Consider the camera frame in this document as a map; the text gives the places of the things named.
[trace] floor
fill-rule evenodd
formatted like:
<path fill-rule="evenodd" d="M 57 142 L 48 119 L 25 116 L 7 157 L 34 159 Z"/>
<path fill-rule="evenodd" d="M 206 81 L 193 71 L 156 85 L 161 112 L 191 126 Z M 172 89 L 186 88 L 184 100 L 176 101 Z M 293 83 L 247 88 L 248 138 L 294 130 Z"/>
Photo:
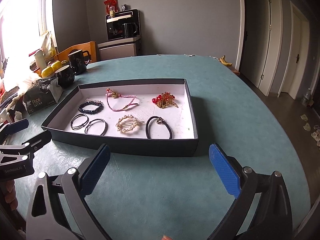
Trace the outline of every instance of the floor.
<path fill-rule="evenodd" d="M 311 107 L 304 107 L 288 93 L 281 93 L 279 97 L 266 97 L 244 75 L 240 75 L 240 78 L 264 102 L 287 133 L 306 174 L 310 201 L 313 205 L 320 195 L 320 150 L 316 141 L 311 137 L 311 132 L 314 131 L 314 125 L 320 125 L 319 116 Z M 302 114 L 307 115 L 311 132 L 304 130 L 303 126 L 306 122 L 300 118 Z"/>

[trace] black tissue package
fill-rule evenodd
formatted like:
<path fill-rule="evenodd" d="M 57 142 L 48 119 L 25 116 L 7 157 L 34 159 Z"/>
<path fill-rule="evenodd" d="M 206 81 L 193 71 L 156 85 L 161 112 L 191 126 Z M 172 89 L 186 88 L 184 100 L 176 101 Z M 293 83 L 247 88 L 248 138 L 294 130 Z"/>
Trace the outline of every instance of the black tissue package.
<path fill-rule="evenodd" d="M 24 94 L 23 104 L 28 114 L 31 114 L 57 103 L 61 94 L 62 88 L 58 85 L 58 78 L 38 79 Z"/>

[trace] mug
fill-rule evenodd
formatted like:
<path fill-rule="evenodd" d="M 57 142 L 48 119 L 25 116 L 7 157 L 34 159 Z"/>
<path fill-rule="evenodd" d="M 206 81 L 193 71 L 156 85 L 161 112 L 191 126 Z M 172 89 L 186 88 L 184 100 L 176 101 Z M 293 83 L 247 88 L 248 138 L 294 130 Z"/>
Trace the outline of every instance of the mug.
<path fill-rule="evenodd" d="M 84 53 L 87 53 L 89 56 L 89 60 L 87 62 L 84 61 Z M 76 75 L 79 75 L 87 70 L 87 65 L 89 64 L 91 60 L 91 55 L 89 51 L 85 50 L 82 51 L 82 49 L 77 50 L 75 52 L 72 52 L 68 55 L 70 66 L 74 68 L 74 73 Z"/>
<path fill-rule="evenodd" d="M 67 88 L 75 81 L 75 71 L 69 65 L 59 68 L 55 72 L 55 76 L 58 78 L 58 85 L 62 88 Z"/>
<path fill-rule="evenodd" d="M 138 27 L 136 23 L 124 23 L 122 25 L 122 33 L 123 38 L 130 38 L 133 37 L 138 31 Z"/>

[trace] metal screw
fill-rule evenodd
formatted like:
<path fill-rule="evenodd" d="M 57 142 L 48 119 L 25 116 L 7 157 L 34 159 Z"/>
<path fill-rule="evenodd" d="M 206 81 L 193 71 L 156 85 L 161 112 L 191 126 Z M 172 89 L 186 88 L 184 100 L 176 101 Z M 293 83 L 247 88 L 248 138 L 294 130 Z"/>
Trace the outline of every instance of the metal screw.
<path fill-rule="evenodd" d="M 244 170 L 245 173 L 251 173 L 252 172 L 252 169 L 250 167 L 244 167 L 243 170 Z"/>
<path fill-rule="evenodd" d="M 70 174 L 70 175 L 72 175 L 72 174 L 75 174 L 76 171 L 77 171 L 76 168 L 70 168 L 70 169 L 67 171 L 67 173 Z"/>
<path fill-rule="evenodd" d="M 281 177 L 282 174 L 281 174 L 281 172 L 279 172 L 279 171 L 275 171 L 275 176 L 276 176 L 276 177 Z"/>
<path fill-rule="evenodd" d="M 39 179 L 43 179 L 45 177 L 45 172 L 40 172 L 38 175 Z"/>

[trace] red beaded hair accessory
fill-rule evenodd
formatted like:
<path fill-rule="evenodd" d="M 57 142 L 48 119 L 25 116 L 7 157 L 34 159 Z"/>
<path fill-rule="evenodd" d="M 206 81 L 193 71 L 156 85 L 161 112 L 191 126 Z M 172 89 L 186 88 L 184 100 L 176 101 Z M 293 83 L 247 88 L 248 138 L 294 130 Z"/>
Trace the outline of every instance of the red beaded hair accessory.
<path fill-rule="evenodd" d="M 158 95 L 156 98 L 153 98 L 152 102 L 162 109 L 167 107 L 168 105 L 178 107 L 178 105 L 173 102 L 174 99 L 175 96 L 171 95 L 170 92 L 164 92 L 161 95 Z"/>
<path fill-rule="evenodd" d="M 131 102 L 129 104 L 124 106 L 124 108 L 122 108 L 122 109 L 113 109 L 113 108 L 111 108 L 111 106 L 109 105 L 109 102 L 108 102 L 108 96 L 109 95 L 111 95 L 111 97 L 113 97 L 113 98 L 118 98 L 118 97 L 121 97 L 121 98 L 132 98 L 132 100 L 131 100 Z M 123 95 L 118 94 L 117 92 L 112 91 L 110 88 L 107 89 L 107 93 L 106 93 L 107 104 L 108 104 L 109 108 L 114 112 L 123 111 L 123 110 L 127 109 L 129 106 L 138 106 L 139 105 L 138 103 L 134 103 L 134 104 L 132 103 L 135 98 L 136 98 L 136 95 L 123 96 Z"/>

